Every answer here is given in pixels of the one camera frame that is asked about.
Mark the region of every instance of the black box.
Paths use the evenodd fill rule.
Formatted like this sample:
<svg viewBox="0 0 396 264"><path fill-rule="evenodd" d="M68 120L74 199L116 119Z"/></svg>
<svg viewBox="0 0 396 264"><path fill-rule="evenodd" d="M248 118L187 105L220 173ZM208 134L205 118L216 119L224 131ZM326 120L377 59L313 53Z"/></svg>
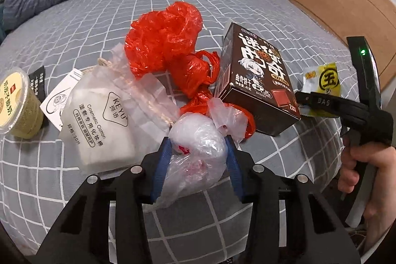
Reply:
<svg viewBox="0 0 396 264"><path fill-rule="evenodd" d="M257 131L270 136L300 119L278 49L235 23L224 37L215 97L248 110Z"/></svg>

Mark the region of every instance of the plastic lid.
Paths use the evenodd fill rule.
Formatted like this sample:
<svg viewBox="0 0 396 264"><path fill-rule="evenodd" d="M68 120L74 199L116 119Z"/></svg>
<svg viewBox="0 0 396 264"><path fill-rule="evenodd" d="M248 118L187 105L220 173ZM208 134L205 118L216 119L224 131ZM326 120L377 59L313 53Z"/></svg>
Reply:
<svg viewBox="0 0 396 264"><path fill-rule="evenodd" d="M20 68L13 68L0 79L0 134L16 124L25 105L29 78Z"/></svg>

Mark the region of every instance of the white card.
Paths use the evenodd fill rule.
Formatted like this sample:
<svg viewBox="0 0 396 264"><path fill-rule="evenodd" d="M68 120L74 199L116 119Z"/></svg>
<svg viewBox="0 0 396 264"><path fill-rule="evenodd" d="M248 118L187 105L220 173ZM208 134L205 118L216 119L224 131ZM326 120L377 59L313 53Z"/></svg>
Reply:
<svg viewBox="0 0 396 264"><path fill-rule="evenodd" d="M80 70L71 70L41 103L41 110L59 131L62 130L61 114L67 98L82 76L83 73Z"/></svg>

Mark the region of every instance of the red tag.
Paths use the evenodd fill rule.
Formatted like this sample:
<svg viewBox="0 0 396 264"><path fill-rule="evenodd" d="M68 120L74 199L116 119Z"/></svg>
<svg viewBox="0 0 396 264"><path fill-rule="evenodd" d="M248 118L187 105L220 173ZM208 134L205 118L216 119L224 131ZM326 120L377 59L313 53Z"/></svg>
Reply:
<svg viewBox="0 0 396 264"><path fill-rule="evenodd" d="M16 90L15 84L9 89L9 93L12 94Z"/></svg>
<svg viewBox="0 0 396 264"><path fill-rule="evenodd" d="M188 153L190 153L190 150L188 148L184 148L182 146L179 145L179 149L186 155Z"/></svg>

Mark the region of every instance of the yellow snack packet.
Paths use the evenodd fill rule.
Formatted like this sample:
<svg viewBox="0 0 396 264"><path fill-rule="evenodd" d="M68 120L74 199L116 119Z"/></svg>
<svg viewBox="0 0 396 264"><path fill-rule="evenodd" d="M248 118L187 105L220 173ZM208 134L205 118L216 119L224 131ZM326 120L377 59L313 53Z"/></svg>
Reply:
<svg viewBox="0 0 396 264"><path fill-rule="evenodd" d="M304 84L302 92L324 93L341 96L341 84L335 63L308 67L303 71ZM323 110L313 110L309 106L299 106L300 114L309 117L337 118L337 116Z"/></svg>

